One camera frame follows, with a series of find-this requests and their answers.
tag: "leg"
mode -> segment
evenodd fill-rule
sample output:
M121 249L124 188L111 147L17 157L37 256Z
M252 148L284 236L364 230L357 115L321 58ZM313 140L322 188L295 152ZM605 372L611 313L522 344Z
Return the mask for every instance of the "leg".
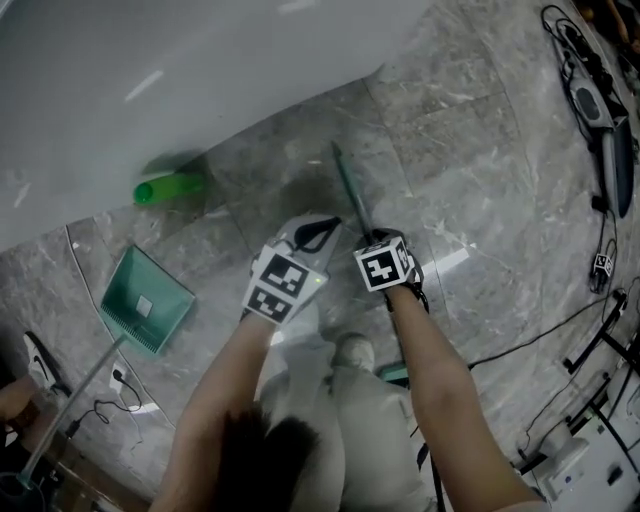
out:
M17 417L39 389L30 375L25 375L0 389L0 422L4 423Z
M344 441L342 505L353 511L425 510L428 497L409 438L407 390L372 373L373 347L349 335L338 347L333 392Z
M319 335L304 343L278 346L287 371L267 382L260 395L272 424L294 416L319 436L318 446L304 469L292 512L337 512L344 484L344 449L335 405L327 383L334 345Z

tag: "dustpan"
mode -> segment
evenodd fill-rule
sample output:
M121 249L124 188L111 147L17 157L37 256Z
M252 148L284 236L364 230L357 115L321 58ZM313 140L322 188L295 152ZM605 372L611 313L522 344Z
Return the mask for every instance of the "dustpan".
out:
M115 339L157 355L195 297L136 246L127 249L100 304Z
M120 345L129 340L146 353L158 354L191 308L195 297L135 246L124 253L100 304L100 316L114 343L93 365L42 435L17 481L33 489L33 470L71 406Z

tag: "electrical outlet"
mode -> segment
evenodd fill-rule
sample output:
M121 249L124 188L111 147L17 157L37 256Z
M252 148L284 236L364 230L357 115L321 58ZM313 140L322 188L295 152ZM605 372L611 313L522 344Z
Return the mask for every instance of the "electrical outlet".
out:
M113 378L113 372L118 370L122 374L122 380L127 377L127 369L126 367L120 363L120 361L115 361L113 363L113 368L111 368L111 378L109 379L109 387L113 389L116 393L120 394L122 391L122 382L117 381Z

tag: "white wall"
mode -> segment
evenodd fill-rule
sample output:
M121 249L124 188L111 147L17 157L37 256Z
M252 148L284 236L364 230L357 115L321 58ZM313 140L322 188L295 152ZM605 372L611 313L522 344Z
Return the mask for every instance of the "white wall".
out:
M426 5L15 0L0 19L0 250L130 203L159 156L372 73Z

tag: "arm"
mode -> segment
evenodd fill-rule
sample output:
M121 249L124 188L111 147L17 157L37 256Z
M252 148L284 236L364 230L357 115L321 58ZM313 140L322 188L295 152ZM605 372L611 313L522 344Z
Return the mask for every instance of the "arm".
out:
M274 324L250 313L214 359L180 417L151 512L208 510L225 416L251 407L274 330Z
M624 19L620 15L618 8L616 7L616 3L614 0L606 0L607 7L609 8L609 12L613 16L613 19L616 21L618 25L618 34L620 35L620 39L623 43L629 43L629 33L627 31L627 24L624 22Z
M454 509L493 512L539 500L495 442L466 363L410 290L395 286L387 294L416 419Z

